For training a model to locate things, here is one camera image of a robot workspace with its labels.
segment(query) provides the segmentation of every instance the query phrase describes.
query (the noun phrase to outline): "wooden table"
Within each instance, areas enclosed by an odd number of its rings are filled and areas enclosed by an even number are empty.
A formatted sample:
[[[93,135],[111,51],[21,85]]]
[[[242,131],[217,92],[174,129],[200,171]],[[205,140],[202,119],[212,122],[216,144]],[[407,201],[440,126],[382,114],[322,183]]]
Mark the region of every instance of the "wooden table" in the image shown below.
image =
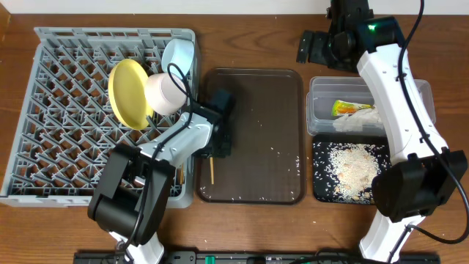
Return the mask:
[[[404,33],[415,16],[399,16]],[[305,29],[327,31],[324,15],[13,15],[0,47],[0,179],[4,176],[24,92],[39,40],[34,26],[171,27],[196,32],[202,73],[214,67],[293,69],[304,95],[315,76],[354,76],[295,62]],[[454,150],[469,153],[469,18],[425,16],[410,47],[415,78],[432,85],[437,128]],[[183,210],[167,210],[158,230],[166,246],[201,251],[314,252],[352,249],[366,234],[375,208],[321,203],[312,196],[311,137],[307,135],[308,195],[296,206],[223,205],[195,197]],[[462,181],[469,189],[469,177]],[[444,238],[464,228],[456,192],[421,225]],[[112,249],[114,240],[88,219],[86,208],[11,208],[0,205],[0,263],[71,263],[79,249]],[[404,252],[436,250],[445,264],[469,261],[469,242],[442,245],[414,232]]]

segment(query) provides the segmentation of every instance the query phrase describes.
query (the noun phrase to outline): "gray dish rack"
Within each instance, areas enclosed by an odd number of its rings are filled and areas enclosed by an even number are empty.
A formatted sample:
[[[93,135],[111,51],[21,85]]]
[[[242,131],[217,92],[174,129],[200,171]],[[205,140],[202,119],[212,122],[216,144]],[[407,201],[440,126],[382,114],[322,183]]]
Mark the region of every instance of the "gray dish rack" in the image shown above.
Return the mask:
[[[155,115],[141,131],[125,127],[109,103],[108,77],[119,61],[134,59],[151,75],[173,38],[190,40],[196,52],[188,82],[196,96],[200,52],[190,29],[34,29],[41,43],[13,141],[0,202],[22,207],[87,206],[112,149],[149,142],[173,125],[180,112]],[[193,158],[183,165],[184,183],[174,177],[168,208],[193,200]],[[141,186],[122,181],[141,191]]]

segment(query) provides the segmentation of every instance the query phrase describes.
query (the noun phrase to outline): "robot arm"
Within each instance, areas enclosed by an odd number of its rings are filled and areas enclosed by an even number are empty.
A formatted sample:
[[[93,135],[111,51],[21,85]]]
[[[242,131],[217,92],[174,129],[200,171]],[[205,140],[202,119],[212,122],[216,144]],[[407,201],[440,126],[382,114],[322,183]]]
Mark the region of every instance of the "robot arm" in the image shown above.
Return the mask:
[[[420,140],[421,134],[412,118],[401,84],[396,81],[396,76],[398,76],[397,59],[400,51],[401,48],[397,44],[377,47],[377,51],[374,53],[365,52],[357,66],[360,76],[370,88],[378,111],[382,113],[381,118],[388,137],[392,164],[407,161],[408,156],[413,153],[422,158],[434,155],[425,142]],[[410,72],[407,52],[403,68],[406,69],[405,81],[413,105],[427,133],[430,134],[433,145],[438,150],[448,147],[436,131],[425,110]],[[370,230],[359,245],[363,257],[383,262],[387,261],[390,252],[398,244],[405,227],[408,224],[420,224],[424,219],[425,216],[417,215],[393,223],[392,220],[377,211]],[[397,249],[397,253],[404,246],[404,242],[409,235],[410,233],[406,234]],[[391,262],[394,263],[397,260],[399,260],[399,254],[395,254]]]
[[[204,158],[223,158],[230,154],[226,123],[234,103],[224,91],[216,92],[207,105],[194,102],[190,125],[167,141],[156,153],[152,166],[150,162],[157,145],[178,131],[188,121],[189,113],[183,113],[176,124],[151,142],[138,147],[119,144],[114,148],[89,204],[88,217],[118,241],[127,241],[136,226],[144,196],[121,186],[121,181],[149,184],[143,220],[128,247],[135,263],[157,264],[163,255],[156,230],[166,209],[176,168],[194,153]],[[145,175],[151,179],[146,181],[142,178]]]
[[[404,37],[393,17],[373,18],[367,0],[331,2],[329,32],[303,34],[297,62],[319,63],[337,70],[358,72],[372,92],[383,120],[392,167],[373,179],[377,214],[360,242],[363,257],[371,260],[399,259],[399,250],[409,233],[425,216],[444,205],[455,184],[422,140],[405,100],[398,76],[398,59]],[[407,52],[403,60],[410,100],[429,140],[460,179],[468,163],[462,151],[449,152],[446,142],[433,126],[410,72]],[[405,234],[402,243],[399,239]]]

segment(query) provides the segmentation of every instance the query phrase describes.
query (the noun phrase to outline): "clear plastic container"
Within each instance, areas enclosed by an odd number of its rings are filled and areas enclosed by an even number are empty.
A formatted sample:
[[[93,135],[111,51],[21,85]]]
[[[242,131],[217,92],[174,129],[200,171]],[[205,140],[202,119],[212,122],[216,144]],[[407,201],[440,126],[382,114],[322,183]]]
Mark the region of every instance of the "clear plastic container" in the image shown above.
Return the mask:
[[[435,124],[435,106],[433,104],[432,89],[428,81],[415,80],[417,89],[430,119]],[[332,106],[336,100],[352,103],[374,104],[374,99],[365,81],[359,77],[314,77],[309,84],[306,98],[306,122],[308,133],[312,136],[318,133],[342,133],[361,136],[385,136],[383,126],[364,124],[362,131],[337,132],[333,121],[339,117],[331,115]]]

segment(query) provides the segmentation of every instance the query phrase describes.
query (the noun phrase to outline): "black tray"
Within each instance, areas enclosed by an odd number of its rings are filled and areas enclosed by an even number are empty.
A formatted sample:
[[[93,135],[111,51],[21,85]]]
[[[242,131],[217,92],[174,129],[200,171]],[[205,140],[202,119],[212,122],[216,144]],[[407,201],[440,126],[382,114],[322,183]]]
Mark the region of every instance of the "black tray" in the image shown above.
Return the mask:
[[[377,136],[350,136],[342,134],[319,134],[313,138],[313,194],[314,197],[320,202],[335,202],[347,204],[372,204],[372,193],[369,199],[364,201],[343,200],[340,195],[334,194],[334,189],[337,186],[336,175],[333,179],[326,176],[325,167],[329,165],[329,152],[330,144],[351,143],[351,144],[374,144],[377,146],[370,153],[377,158],[381,172],[391,167],[389,161],[389,147],[388,140],[385,137]]]
[[[293,205],[306,193],[303,82],[292,70],[215,69],[201,92],[225,89],[236,105],[230,117],[232,154],[196,174],[207,202]]]

